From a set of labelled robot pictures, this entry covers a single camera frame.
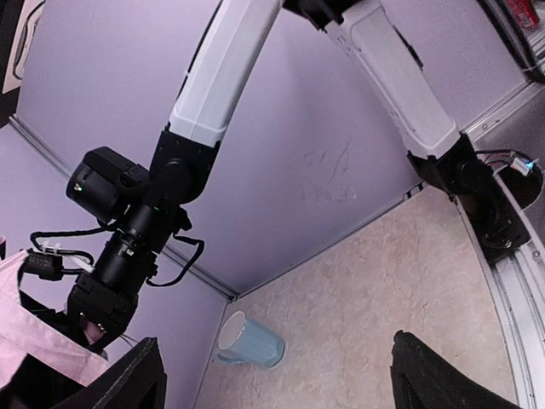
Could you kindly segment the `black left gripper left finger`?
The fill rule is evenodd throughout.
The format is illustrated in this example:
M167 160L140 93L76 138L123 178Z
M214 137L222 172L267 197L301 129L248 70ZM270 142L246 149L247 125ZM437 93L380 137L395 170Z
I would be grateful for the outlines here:
M155 337L146 337L58 408L164 408L166 372Z

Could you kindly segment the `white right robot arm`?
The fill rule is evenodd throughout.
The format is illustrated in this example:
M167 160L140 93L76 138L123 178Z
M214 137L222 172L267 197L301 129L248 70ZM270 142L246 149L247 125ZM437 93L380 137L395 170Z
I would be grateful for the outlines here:
M149 168L108 147L85 154L69 199L111 233L93 271L78 275L67 313L98 332L101 352L127 329L142 286L169 239L191 223L185 204L204 190L250 73L280 9L308 19L353 60L394 121L408 159L429 185L458 199L485 257L503 259L530 237L493 169L446 113L416 51L377 1L222 1L181 86Z

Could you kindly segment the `pink folding umbrella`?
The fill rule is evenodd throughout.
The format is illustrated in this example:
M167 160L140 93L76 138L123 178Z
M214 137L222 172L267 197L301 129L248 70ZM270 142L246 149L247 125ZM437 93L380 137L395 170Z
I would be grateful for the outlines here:
M88 338L62 312L20 289L41 255L20 250L1 261L1 407L52 408L88 387L109 368L102 355L80 345Z

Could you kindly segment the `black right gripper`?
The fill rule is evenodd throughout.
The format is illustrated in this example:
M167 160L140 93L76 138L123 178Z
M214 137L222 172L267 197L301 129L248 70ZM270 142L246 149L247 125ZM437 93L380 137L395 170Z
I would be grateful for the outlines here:
M84 317L101 331L101 336L89 345L94 353L125 333L138 305L138 296L129 297L112 290L91 274L81 273L67 299L68 316L77 324Z

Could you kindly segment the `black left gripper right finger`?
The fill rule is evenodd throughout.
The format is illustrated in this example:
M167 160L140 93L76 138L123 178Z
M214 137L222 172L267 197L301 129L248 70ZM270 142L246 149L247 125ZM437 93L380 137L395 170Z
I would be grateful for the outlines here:
M515 408L466 377L407 331L393 337L390 375L397 408Z

